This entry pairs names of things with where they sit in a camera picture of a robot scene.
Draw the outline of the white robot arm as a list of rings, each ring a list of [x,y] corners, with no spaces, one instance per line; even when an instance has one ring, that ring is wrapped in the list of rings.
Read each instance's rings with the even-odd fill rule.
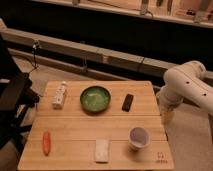
[[[157,93],[162,123],[168,124],[173,110],[186,98],[213,117],[213,87],[203,81],[205,66],[199,61],[189,61],[168,69],[163,76],[165,85]]]

